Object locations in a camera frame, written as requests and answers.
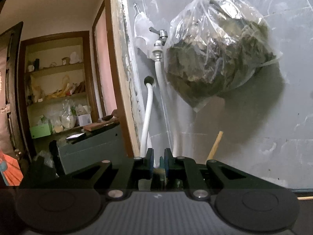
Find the black tray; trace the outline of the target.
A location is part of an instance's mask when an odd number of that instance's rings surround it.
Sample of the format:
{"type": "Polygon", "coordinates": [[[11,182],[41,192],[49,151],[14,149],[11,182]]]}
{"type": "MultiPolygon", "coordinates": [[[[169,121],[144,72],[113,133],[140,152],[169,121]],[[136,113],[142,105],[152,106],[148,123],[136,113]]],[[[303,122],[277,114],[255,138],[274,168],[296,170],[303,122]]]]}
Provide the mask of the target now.
{"type": "Polygon", "coordinates": [[[295,194],[305,194],[305,195],[312,195],[313,189],[312,188],[298,188],[292,189],[295,194]]]}

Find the grey cabinet box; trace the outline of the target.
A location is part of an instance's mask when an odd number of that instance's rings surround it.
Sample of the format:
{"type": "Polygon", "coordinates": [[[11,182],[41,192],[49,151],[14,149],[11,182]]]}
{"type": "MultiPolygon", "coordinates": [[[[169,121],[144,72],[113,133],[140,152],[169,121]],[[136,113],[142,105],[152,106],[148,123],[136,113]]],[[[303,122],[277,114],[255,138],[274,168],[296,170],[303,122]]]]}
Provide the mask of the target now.
{"type": "Polygon", "coordinates": [[[68,141],[53,140],[49,143],[54,168],[58,176],[71,174],[103,160],[121,164],[127,158],[121,126],[111,124],[99,130],[68,141]]]}

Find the wooden door frame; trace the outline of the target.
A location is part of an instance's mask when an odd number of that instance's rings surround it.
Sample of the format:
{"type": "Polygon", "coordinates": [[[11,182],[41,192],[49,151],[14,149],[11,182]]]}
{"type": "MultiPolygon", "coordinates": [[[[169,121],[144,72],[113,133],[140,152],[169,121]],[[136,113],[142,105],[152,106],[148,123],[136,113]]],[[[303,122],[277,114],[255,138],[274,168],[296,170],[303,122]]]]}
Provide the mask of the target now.
{"type": "Polygon", "coordinates": [[[130,82],[126,69],[126,34],[123,29],[122,5],[120,0],[104,0],[106,15],[109,61],[112,72],[113,89],[117,103],[119,121],[128,157],[139,155],[139,144],[132,112],[130,82]]]}

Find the metal water tap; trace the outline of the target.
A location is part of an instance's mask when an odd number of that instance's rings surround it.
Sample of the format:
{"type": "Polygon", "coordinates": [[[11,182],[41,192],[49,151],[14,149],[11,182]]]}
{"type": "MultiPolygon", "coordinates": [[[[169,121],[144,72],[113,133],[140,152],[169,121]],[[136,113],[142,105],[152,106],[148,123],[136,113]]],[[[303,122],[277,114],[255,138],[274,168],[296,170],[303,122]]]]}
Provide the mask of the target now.
{"type": "Polygon", "coordinates": [[[168,33],[165,29],[157,30],[154,27],[149,27],[149,31],[158,35],[152,50],[154,61],[162,61],[163,47],[168,39],[168,33]]]}

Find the wooden shelf unit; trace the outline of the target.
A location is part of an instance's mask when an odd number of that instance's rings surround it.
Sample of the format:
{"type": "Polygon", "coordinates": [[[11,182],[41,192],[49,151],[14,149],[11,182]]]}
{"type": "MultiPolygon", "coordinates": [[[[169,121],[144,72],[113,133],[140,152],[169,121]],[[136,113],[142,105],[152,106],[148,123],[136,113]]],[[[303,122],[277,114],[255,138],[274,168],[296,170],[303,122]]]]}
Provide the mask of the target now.
{"type": "Polygon", "coordinates": [[[88,31],[22,41],[17,71],[21,123],[31,156],[99,118],[88,31]],[[51,135],[33,139],[30,128],[41,124],[51,125],[51,135]]]}

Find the plastic bag of greens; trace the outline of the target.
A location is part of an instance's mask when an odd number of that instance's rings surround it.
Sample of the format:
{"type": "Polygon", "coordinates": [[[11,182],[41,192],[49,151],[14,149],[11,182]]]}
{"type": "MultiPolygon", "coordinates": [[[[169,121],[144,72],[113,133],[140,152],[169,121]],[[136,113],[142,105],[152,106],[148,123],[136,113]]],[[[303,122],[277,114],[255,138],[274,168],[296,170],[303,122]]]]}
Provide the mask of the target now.
{"type": "Polygon", "coordinates": [[[270,27],[247,0],[193,0],[170,24],[165,75],[181,98],[202,109],[278,62],[270,27]]]}

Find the green box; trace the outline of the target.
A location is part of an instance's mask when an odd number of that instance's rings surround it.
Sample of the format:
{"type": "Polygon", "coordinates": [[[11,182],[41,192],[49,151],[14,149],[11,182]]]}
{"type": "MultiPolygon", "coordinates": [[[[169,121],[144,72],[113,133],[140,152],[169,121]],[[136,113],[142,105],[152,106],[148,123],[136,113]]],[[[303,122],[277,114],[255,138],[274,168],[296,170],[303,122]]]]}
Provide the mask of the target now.
{"type": "Polygon", "coordinates": [[[51,135],[51,125],[50,124],[41,124],[33,126],[30,128],[31,137],[33,139],[41,138],[51,135]]]}

